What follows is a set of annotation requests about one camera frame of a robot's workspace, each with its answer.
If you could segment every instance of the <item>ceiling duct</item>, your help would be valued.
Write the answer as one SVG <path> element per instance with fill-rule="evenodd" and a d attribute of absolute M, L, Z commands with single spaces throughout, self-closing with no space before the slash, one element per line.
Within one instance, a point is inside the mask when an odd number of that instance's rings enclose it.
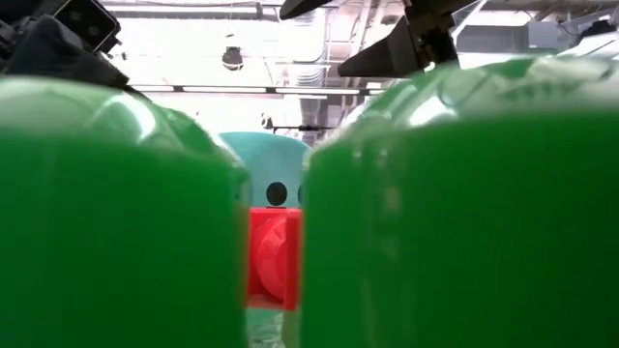
<path fill-rule="evenodd" d="M 327 52 L 327 13 L 324 9 L 302 14 L 289 21 L 291 29 L 292 61 L 297 66 L 290 67 L 288 75 L 290 84 L 300 87 L 319 87 L 323 85 L 325 70 L 324 63 Z M 302 124 L 317 125 L 321 110 L 321 100 L 301 99 Z M 303 141 L 310 146 L 315 140 L 315 134 L 304 133 Z"/>

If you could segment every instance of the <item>black circle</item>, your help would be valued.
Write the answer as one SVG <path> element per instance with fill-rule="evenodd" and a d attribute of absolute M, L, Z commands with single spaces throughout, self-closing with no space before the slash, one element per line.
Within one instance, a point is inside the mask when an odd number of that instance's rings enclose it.
<path fill-rule="evenodd" d="M 288 190 L 284 184 L 276 182 L 267 187 L 267 200 L 271 205 L 278 207 L 285 203 L 287 197 Z"/>

